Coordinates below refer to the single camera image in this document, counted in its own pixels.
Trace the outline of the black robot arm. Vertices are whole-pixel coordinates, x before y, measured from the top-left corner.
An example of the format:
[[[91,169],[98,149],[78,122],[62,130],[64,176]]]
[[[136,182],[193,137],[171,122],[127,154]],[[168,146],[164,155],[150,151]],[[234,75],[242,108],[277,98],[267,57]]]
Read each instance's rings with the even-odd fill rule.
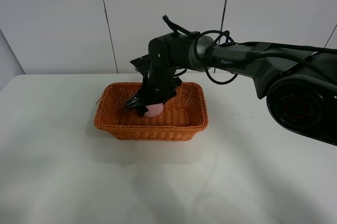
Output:
[[[236,43],[224,32],[218,44],[209,32],[172,32],[150,41],[148,54],[132,60],[143,76],[126,103],[144,115],[149,105],[175,97],[178,69],[218,68],[254,81],[273,119],[285,129],[336,144],[336,50],[268,42]]]

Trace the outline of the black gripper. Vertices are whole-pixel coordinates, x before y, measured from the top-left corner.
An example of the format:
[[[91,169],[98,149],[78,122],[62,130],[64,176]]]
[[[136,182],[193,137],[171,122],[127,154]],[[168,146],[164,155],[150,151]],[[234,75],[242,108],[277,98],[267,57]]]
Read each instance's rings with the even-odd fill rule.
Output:
[[[150,64],[148,78],[143,85],[143,93],[134,94],[125,104],[128,109],[137,108],[137,114],[144,117],[148,112],[146,104],[166,103],[177,95],[176,89],[182,81],[175,77],[177,67],[160,67]]]

